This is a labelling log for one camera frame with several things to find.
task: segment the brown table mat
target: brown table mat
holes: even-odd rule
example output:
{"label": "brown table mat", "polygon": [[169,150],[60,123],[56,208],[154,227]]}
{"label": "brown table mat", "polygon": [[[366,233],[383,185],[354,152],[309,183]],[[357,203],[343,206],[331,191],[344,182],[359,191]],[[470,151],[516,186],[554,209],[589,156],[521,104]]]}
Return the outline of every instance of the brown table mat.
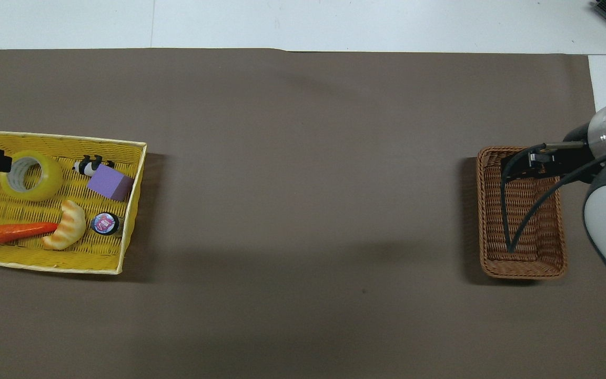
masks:
{"label": "brown table mat", "polygon": [[0,377],[606,377],[586,186],[550,283],[475,208],[481,148],[593,113],[583,56],[0,51],[0,130],[152,153],[121,276],[0,268]]}

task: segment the toy food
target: toy food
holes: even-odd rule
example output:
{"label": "toy food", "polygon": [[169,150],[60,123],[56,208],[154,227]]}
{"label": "toy food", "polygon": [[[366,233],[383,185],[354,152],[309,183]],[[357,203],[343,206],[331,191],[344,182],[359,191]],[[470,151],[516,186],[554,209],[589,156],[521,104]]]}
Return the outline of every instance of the toy food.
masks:
{"label": "toy food", "polygon": [[62,201],[62,219],[52,235],[43,237],[44,249],[63,250],[77,242],[86,232],[86,213],[73,201]]}
{"label": "toy food", "polygon": [[0,245],[3,243],[33,237],[44,233],[52,233],[58,228],[56,223],[31,223],[0,225]]}

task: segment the croissant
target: croissant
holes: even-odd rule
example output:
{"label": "croissant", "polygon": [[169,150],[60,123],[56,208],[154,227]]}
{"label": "croissant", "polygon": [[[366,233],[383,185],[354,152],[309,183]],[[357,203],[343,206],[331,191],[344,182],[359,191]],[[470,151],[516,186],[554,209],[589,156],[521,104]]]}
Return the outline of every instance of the croissant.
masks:
{"label": "croissant", "polygon": [[62,201],[62,219],[52,235],[43,237],[44,249],[63,250],[86,232],[86,213],[73,201]]}

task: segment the wicker basket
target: wicker basket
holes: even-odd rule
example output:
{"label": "wicker basket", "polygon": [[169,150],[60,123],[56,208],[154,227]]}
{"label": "wicker basket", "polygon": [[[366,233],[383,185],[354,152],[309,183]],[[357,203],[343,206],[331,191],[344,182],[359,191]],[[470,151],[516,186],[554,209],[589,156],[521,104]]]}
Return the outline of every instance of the wicker basket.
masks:
{"label": "wicker basket", "polygon": [[[491,146],[478,154],[478,219],[481,266],[495,278],[553,279],[567,269],[560,192],[546,200],[532,217],[514,253],[507,251],[500,205],[501,160],[524,148]],[[534,201],[558,178],[517,179],[507,184],[509,230],[514,235]]]}
{"label": "wicker basket", "polygon": [[[119,274],[123,270],[123,257],[135,226],[146,148],[142,142],[0,132],[0,149],[8,156],[33,149],[57,160],[63,170],[62,187],[47,201],[21,201],[4,194],[0,186],[0,225],[58,222],[60,202],[65,199],[81,206],[87,220],[101,212],[122,215],[125,220],[120,239],[87,230],[81,240],[62,251],[44,250],[41,238],[33,237],[0,245],[0,266],[58,273]],[[89,178],[72,171],[75,161],[81,161],[84,154],[99,154],[115,161],[116,170],[135,178],[125,202],[112,201],[93,192],[86,187]],[[39,169],[32,168],[27,171],[25,182],[35,183],[39,175]]]}

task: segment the toy carrot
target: toy carrot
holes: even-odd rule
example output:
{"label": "toy carrot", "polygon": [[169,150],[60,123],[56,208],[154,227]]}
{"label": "toy carrot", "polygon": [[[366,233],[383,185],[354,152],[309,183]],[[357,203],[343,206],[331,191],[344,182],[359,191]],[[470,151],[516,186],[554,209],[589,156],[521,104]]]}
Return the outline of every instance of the toy carrot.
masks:
{"label": "toy carrot", "polygon": [[3,243],[32,237],[44,233],[52,233],[57,229],[56,223],[31,223],[0,225],[0,245]]}

